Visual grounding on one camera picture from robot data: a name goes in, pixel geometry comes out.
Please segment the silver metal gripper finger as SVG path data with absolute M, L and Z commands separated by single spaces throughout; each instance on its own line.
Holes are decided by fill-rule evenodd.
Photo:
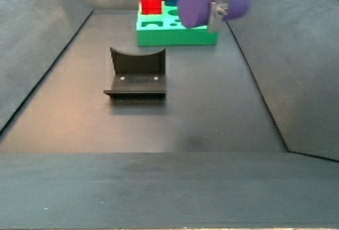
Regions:
M 231 0 L 214 0 L 210 8 L 208 31 L 216 33 L 224 25 L 224 17 L 230 14 Z

